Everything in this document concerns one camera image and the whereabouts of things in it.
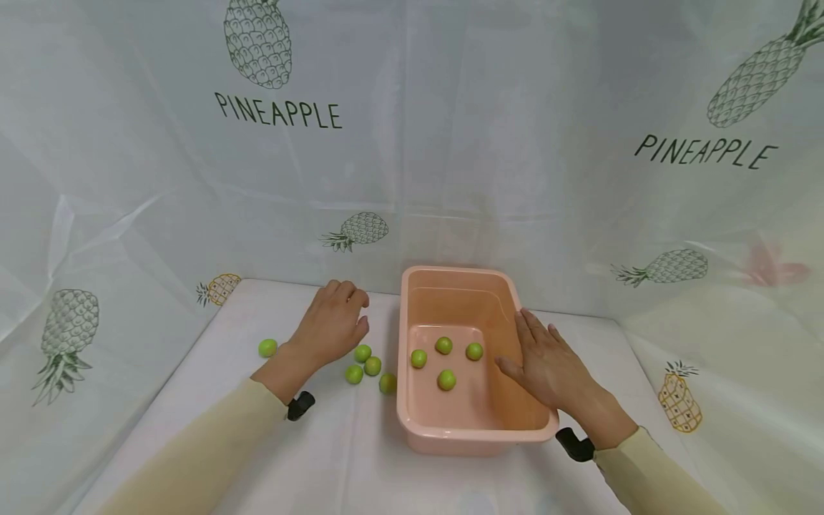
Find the green ball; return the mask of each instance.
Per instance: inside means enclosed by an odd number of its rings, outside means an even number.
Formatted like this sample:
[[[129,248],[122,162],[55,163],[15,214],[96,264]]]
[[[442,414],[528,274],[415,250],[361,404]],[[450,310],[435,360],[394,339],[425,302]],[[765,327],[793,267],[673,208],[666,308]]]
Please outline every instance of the green ball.
[[[368,345],[360,344],[355,347],[355,361],[363,363],[372,356],[372,349]]]
[[[438,341],[435,342],[435,349],[441,354],[449,354],[452,352],[452,340],[446,336],[441,336],[438,338]]]
[[[358,365],[350,365],[346,369],[346,382],[352,385],[357,385],[363,379],[363,369]]]
[[[367,359],[366,363],[363,365],[363,370],[370,376],[376,376],[381,373],[381,359],[375,356]]]
[[[258,344],[258,354],[262,358],[271,358],[278,350],[278,342],[271,338],[267,338]]]
[[[472,361],[478,361],[484,356],[484,348],[478,342],[466,346],[466,356]]]
[[[398,389],[398,378],[394,374],[383,374],[378,385],[382,394],[390,396]]]
[[[425,350],[413,350],[412,351],[412,366],[415,368],[423,368],[426,364],[426,351]]]
[[[455,378],[455,374],[452,373],[452,370],[447,368],[438,374],[438,387],[441,390],[450,391],[455,387],[456,383],[457,379]]]

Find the pink plastic basin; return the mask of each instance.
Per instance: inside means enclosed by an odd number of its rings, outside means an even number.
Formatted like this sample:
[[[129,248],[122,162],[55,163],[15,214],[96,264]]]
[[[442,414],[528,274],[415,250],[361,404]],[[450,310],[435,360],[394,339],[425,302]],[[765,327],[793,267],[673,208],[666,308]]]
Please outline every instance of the pink plastic basin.
[[[496,356],[522,362],[515,330],[521,308],[512,281],[494,270],[416,266],[400,289],[397,408],[407,442],[417,452],[493,456],[515,443],[544,442],[558,429],[558,412],[543,406],[495,365]],[[435,350],[452,339],[446,356]],[[484,347],[480,361],[466,346]],[[410,355],[426,351],[423,368]],[[438,388],[438,374],[454,371],[457,384]]]

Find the beige sleeve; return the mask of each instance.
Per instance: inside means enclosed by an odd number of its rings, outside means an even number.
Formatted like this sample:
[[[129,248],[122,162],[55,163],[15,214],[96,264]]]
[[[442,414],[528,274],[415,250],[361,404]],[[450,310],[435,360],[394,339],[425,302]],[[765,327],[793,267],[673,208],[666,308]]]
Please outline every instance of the beige sleeve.
[[[246,379],[120,486],[98,515],[208,515],[286,413],[265,386]]]
[[[614,449],[595,451],[594,460],[632,515],[727,514],[644,428]]]

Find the pineapple print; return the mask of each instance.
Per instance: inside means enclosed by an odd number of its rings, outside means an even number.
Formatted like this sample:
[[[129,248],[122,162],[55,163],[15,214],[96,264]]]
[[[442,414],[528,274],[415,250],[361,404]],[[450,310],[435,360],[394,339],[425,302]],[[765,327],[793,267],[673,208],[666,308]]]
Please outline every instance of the pineapple print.
[[[321,241],[324,242],[323,246],[330,246],[335,249],[335,252],[338,250],[351,252],[353,244],[374,243],[387,234],[389,234],[389,226],[383,218],[375,213],[358,213],[340,226],[340,232],[326,234]]]
[[[231,0],[223,22],[232,64],[243,77],[279,89],[292,73],[292,40],[278,0]]]
[[[715,93],[707,118],[719,128],[745,119],[765,104],[798,71],[807,49],[824,41],[819,1],[803,0],[793,29],[744,61]]]
[[[698,369],[695,367],[680,361],[675,364],[667,362],[667,375],[658,392],[658,402],[664,408],[670,424],[682,433],[692,433],[704,419],[701,408],[686,385],[687,377],[697,375]]]
[[[229,295],[235,290],[241,281],[240,276],[235,274],[222,274],[212,279],[212,282],[206,286],[201,283],[197,287],[198,304],[206,307],[206,304],[212,303],[215,306],[222,306]]]
[[[645,269],[628,269],[613,265],[612,273],[616,281],[632,284],[637,288],[644,280],[654,283],[680,283],[691,279],[701,279],[707,274],[707,258],[695,250],[680,249],[664,252]]]
[[[97,297],[83,290],[59,290],[52,297],[51,312],[46,318],[40,349],[47,361],[38,374],[40,380],[31,389],[40,386],[34,405],[43,399],[54,402],[65,390],[74,392],[74,383],[82,381],[82,369],[91,365],[77,354],[91,343],[97,332],[100,308]]]

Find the white curtain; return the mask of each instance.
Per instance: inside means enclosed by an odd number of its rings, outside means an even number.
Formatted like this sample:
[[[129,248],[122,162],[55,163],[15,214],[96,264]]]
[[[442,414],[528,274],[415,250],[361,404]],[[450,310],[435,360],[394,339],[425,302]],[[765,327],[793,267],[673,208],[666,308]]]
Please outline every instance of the white curtain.
[[[731,513],[821,511],[817,2],[0,15],[10,513],[71,511],[236,278],[397,293],[418,263],[618,320]]]

